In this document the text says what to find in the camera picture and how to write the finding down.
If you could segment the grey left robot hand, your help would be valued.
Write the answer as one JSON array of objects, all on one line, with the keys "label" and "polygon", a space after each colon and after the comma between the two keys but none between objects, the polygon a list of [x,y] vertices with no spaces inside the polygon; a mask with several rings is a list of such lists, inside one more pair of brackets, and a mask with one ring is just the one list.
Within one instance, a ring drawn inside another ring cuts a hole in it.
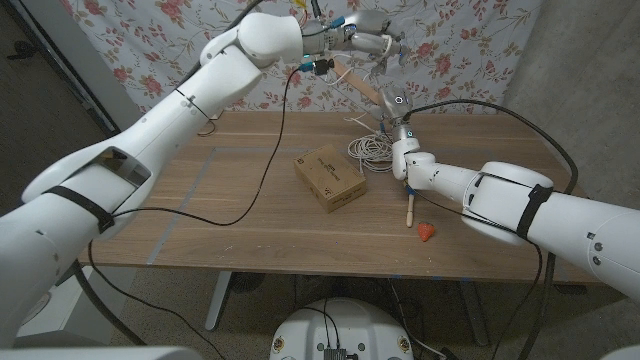
[{"label": "grey left robot hand", "polygon": [[410,53],[403,43],[405,32],[378,10],[358,10],[331,21],[311,20],[301,32],[304,55],[359,51],[376,63],[372,70],[375,75],[386,73],[387,60],[392,57],[398,57],[404,67]]}]

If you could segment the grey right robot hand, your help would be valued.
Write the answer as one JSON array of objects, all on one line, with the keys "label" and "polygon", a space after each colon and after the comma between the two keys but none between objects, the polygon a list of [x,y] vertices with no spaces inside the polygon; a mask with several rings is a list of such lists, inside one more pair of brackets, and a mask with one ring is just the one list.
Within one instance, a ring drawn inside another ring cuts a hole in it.
[{"label": "grey right robot hand", "polygon": [[394,142],[413,136],[408,113],[413,109],[413,100],[404,88],[395,86],[381,87],[377,91],[379,118],[387,122]]}]

